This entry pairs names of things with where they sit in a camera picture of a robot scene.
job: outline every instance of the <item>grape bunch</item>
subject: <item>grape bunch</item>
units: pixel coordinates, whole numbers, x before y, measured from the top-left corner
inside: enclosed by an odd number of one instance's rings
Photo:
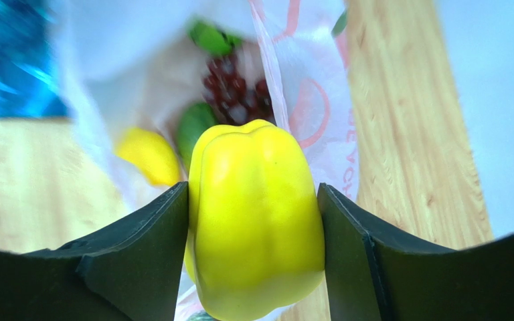
[[[222,124],[241,126],[255,119],[275,124],[266,80],[248,88],[238,73],[237,62],[234,53],[208,61],[209,74],[203,79],[205,102]]]

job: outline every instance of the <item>shopping bag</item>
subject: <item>shopping bag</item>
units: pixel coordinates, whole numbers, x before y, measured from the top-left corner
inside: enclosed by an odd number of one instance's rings
[[[166,187],[150,186],[115,156],[114,147],[132,126],[158,132],[172,144],[184,108],[203,100],[208,54],[188,37],[195,21],[244,40],[237,49],[240,73],[248,83],[265,77],[276,125],[298,140],[316,186],[328,183],[356,198],[359,167],[345,34],[333,35],[345,12],[342,0],[58,2],[48,37],[60,96],[76,138],[112,179],[129,211]],[[175,319],[200,309],[184,272]]]

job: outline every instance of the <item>white wall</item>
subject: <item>white wall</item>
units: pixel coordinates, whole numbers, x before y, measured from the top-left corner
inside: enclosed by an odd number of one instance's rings
[[[437,0],[495,237],[514,232],[514,1]]]

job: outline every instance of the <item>yellow fruit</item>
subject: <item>yellow fruit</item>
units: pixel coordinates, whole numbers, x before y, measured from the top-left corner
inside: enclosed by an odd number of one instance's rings
[[[324,278],[325,236],[305,154],[265,120],[217,125],[195,143],[185,266],[204,310],[256,320]]]
[[[152,186],[172,186],[180,181],[180,164],[172,146],[155,132],[128,129],[114,153],[135,165]]]

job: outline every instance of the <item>produce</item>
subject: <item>produce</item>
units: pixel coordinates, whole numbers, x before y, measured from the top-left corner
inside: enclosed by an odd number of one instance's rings
[[[152,186],[173,186],[180,181],[180,164],[172,146],[155,132],[128,129],[114,153],[133,164]]]
[[[189,171],[191,153],[198,138],[209,127],[219,124],[216,116],[213,114],[211,106],[206,103],[199,103],[189,107],[185,112],[176,134],[176,145],[178,153],[182,158],[184,167]]]
[[[192,314],[186,321],[217,321],[212,318],[206,311],[201,311],[196,314]]]
[[[347,22],[347,12],[344,11],[342,15],[340,15],[340,18],[338,18],[338,20],[336,21],[334,28],[332,29],[332,36],[338,37],[338,35],[340,35],[346,28]]]
[[[241,126],[255,119],[274,124],[271,96],[266,80],[253,88],[237,71],[237,56],[230,54],[207,63],[209,75],[203,79],[205,101],[222,124]]]
[[[185,265],[205,311],[223,321],[259,319],[321,283],[315,186],[288,132],[254,120],[201,135],[189,172]]]
[[[201,21],[193,26],[189,36],[198,47],[216,57],[231,53],[242,42],[240,38],[226,34]]]

